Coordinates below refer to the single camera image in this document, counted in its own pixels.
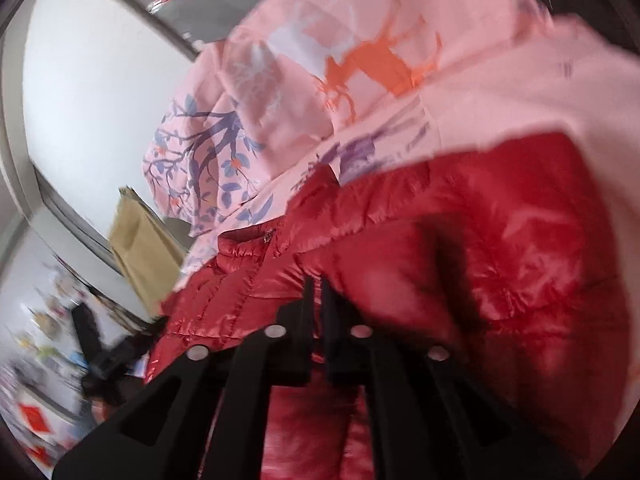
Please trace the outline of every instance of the black object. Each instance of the black object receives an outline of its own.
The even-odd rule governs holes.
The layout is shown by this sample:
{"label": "black object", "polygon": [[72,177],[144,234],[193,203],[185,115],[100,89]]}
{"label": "black object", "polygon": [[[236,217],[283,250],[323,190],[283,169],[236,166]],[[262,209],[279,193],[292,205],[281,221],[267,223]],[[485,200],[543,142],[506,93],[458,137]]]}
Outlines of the black object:
{"label": "black object", "polygon": [[[202,480],[259,478],[271,386],[310,379],[313,292],[307,278],[302,300],[236,348],[189,349],[63,456],[53,479],[195,480],[201,463]],[[327,378],[336,388],[365,388],[377,479],[579,478],[446,349],[433,346],[425,356],[401,348],[366,326],[325,280],[321,295]]]}
{"label": "black object", "polygon": [[124,397],[118,389],[118,381],[129,368],[151,350],[160,337],[168,318],[157,318],[144,330],[122,339],[111,349],[104,349],[95,323],[94,313],[84,303],[71,311],[78,342],[89,370],[81,385],[87,397],[98,397],[111,406],[121,406]]}

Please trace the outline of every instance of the pink bedsheet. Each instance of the pink bedsheet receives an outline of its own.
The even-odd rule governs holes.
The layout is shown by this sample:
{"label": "pink bedsheet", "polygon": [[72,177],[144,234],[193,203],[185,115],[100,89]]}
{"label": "pink bedsheet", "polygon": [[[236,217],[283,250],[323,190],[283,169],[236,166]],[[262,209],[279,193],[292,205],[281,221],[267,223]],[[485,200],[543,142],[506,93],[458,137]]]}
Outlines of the pink bedsheet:
{"label": "pink bedsheet", "polygon": [[[385,31],[390,16],[391,32]],[[384,56],[394,56],[385,59],[400,59],[398,70],[405,76],[381,76],[367,65],[367,56],[357,56],[380,38],[386,38]],[[242,177],[223,171],[222,183],[207,196],[210,207],[217,208],[209,222],[189,214],[189,183],[200,174],[191,174],[188,167],[177,170],[185,176],[175,187],[191,193],[184,202],[171,196],[171,186],[158,185],[161,208],[173,198],[174,206],[187,209],[182,217],[200,234],[178,287],[215,255],[219,233],[281,215],[293,190],[319,161],[331,164],[346,182],[437,153],[562,129],[574,138],[600,183],[618,238],[635,328],[620,428],[626,423],[640,398],[637,57],[608,45],[578,19],[550,20],[534,0],[265,0],[224,45],[210,46],[204,56],[214,62],[196,66],[178,102],[187,94],[199,102],[202,86],[196,88],[193,81],[215,77],[211,85],[217,93],[211,90],[204,109],[213,103],[212,108],[236,111],[239,135],[259,143],[260,150],[253,153],[250,143],[242,143],[255,173]],[[254,66],[266,59],[270,68],[240,77],[234,67],[246,64],[242,59],[253,60]],[[408,72],[400,70],[403,66]],[[267,85],[265,74],[277,76]],[[268,91],[249,92],[263,83]],[[188,121],[178,124],[178,137],[202,127]],[[145,168],[166,178],[155,169],[153,149]],[[177,145],[173,149],[176,157],[188,152]],[[259,183],[246,202],[243,198],[251,197],[241,189],[249,179]],[[236,188],[231,184],[241,189],[225,196],[224,185]],[[174,214],[175,209],[165,207],[164,212]]]}

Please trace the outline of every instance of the silver screw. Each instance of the silver screw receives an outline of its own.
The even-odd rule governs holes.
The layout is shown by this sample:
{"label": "silver screw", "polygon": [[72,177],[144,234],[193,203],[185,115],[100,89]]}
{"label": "silver screw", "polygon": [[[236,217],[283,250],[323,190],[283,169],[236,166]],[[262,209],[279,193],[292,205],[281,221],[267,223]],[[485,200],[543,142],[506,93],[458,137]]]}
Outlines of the silver screw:
{"label": "silver screw", "polygon": [[269,325],[264,329],[264,333],[267,337],[271,337],[273,339],[277,339],[279,337],[284,336],[287,333],[287,329],[282,325]]}
{"label": "silver screw", "polygon": [[192,361],[202,361],[209,355],[209,349],[203,345],[192,346],[187,350],[187,357]]}
{"label": "silver screw", "polygon": [[432,361],[440,362],[449,359],[451,354],[444,346],[432,346],[429,352],[427,352],[427,357]]}
{"label": "silver screw", "polygon": [[367,337],[371,337],[371,334],[373,334],[373,330],[367,325],[352,326],[350,332],[352,336],[357,337],[358,339],[366,339]]}

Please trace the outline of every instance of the red jacket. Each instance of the red jacket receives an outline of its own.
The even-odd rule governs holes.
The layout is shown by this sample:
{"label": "red jacket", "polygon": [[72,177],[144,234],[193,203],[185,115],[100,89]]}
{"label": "red jacket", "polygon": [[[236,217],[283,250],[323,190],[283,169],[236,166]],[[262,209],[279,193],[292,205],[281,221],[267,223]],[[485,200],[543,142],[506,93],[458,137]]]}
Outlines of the red jacket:
{"label": "red jacket", "polygon": [[[562,134],[440,156],[340,187],[319,167],[273,221],[220,235],[219,254],[164,304],[148,379],[194,344],[237,344],[325,275],[367,322],[437,340],[583,470],[614,436],[628,315],[594,184]],[[274,388],[268,479],[372,478],[362,392],[321,365]]]}

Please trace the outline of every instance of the red puffer jacket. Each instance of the red puffer jacket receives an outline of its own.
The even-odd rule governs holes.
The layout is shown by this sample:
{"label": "red puffer jacket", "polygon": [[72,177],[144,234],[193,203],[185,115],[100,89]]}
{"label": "red puffer jacket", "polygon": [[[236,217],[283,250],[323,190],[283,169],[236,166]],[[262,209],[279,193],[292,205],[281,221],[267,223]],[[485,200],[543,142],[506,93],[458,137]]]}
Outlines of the red puffer jacket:
{"label": "red puffer jacket", "polygon": [[[287,213],[224,233],[220,253],[164,304],[150,380],[189,346],[237,344],[325,275],[367,322],[438,340],[583,470],[606,452],[625,385],[628,315],[594,184],[563,134],[440,156],[340,187],[321,166]],[[275,388],[268,479],[372,478],[362,394],[321,365]]]}

